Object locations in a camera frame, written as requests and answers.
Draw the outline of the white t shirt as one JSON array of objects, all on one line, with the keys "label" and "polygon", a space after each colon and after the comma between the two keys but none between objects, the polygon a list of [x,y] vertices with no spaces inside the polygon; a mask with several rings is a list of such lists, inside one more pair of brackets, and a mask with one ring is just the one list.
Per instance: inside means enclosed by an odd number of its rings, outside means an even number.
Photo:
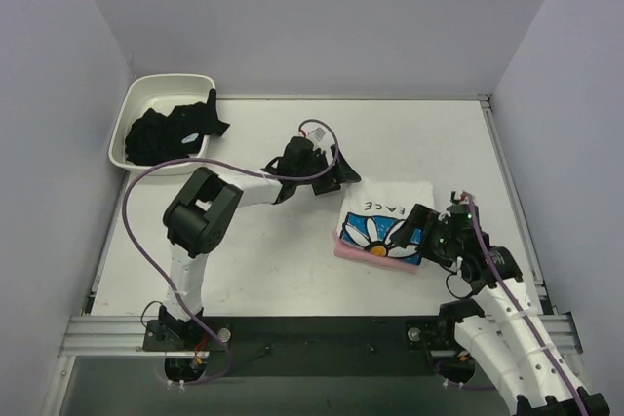
[{"label": "white t shirt", "polygon": [[418,267],[421,263],[415,245],[418,234],[414,234],[406,248],[398,247],[390,240],[415,204],[428,208],[434,206],[432,183],[382,182],[364,178],[345,188],[334,231],[354,248]]}]

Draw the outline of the pink t shirt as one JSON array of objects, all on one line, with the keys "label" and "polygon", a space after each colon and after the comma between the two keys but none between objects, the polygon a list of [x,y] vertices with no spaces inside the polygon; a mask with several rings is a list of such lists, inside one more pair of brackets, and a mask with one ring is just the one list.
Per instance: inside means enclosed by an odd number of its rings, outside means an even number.
[{"label": "pink t shirt", "polygon": [[354,248],[342,241],[336,231],[333,231],[332,235],[334,240],[333,254],[338,258],[370,264],[379,268],[401,271],[412,275],[415,275],[418,271],[418,267],[416,265],[394,258],[377,256],[361,249]]}]

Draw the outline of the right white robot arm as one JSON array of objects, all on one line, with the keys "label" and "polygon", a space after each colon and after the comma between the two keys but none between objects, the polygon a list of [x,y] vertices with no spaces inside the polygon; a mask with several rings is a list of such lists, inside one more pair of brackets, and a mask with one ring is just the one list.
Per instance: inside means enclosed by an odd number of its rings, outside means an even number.
[{"label": "right white robot arm", "polygon": [[511,252],[490,243],[470,194],[443,213],[414,205],[390,238],[405,247],[413,236],[421,257],[470,286],[468,297],[441,306],[443,335],[470,355],[511,414],[609,414],[605,397],[588,391],[559,352]]}]

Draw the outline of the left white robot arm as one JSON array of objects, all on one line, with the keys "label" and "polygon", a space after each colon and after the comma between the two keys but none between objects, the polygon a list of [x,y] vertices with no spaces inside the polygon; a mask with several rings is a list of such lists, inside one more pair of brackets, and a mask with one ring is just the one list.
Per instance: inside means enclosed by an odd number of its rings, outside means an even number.
[{"label": "left white robot arm", "polygon": [[166,338],[182,350],[199,340],[201,327],[196,320],[203,312],[201,291],[208,255],[225,237],[237,209],[278,205],[302,185],[311,186],[320,196],[361,180],[335,144],[326,153],[311,136],[292,137],[283,154],[270,160],[259,177],[196,169],[163,216],[174,283],[158,315]]}]

